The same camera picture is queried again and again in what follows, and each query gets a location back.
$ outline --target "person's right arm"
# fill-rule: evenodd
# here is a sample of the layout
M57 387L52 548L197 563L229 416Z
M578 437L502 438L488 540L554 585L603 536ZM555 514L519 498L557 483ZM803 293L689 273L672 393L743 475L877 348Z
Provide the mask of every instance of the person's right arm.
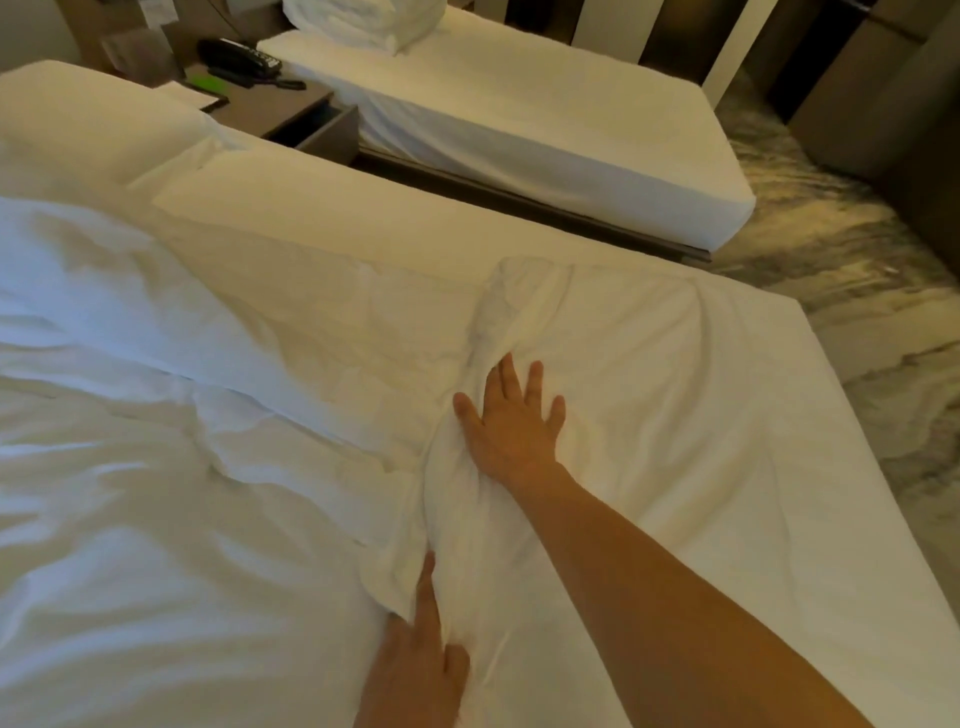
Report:
M558 398L541 417L543 368L524 394L507 355L481 417L454 398L479 470L526 514L635 728L870 728L806 660L640 529L554 457Z

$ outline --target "forearm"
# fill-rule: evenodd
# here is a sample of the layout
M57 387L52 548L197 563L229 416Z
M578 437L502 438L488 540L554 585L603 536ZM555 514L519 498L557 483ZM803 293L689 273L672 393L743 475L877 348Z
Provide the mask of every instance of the forearm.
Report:
M634 726L869 728L803 658L562 467L511 492Z

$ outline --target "green paper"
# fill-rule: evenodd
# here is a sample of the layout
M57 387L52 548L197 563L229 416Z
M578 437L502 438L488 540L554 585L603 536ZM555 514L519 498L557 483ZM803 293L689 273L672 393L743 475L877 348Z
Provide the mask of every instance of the green paper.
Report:
M207 76L204 74L202 76L191 76L188 80L191 84L197 88L202 88L204 91L219 93L221 96L227 95L227 84L215 76Z

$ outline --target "marble floor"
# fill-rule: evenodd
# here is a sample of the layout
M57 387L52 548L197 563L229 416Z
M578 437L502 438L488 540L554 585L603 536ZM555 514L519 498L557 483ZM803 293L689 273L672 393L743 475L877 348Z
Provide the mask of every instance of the marble floor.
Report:
M812 164L746 76L717 115L757 205L708 268L803 305L960 619L960 285L867 185Z

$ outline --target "black telephone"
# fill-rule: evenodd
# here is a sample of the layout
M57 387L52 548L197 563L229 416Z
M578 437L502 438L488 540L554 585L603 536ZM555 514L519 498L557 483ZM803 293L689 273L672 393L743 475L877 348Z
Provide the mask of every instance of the black telephone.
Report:
M277 78L283 69L283 63L273 56L224 37L198 41L197 55L211 71L227 71L231 75L253 81L271 81Z

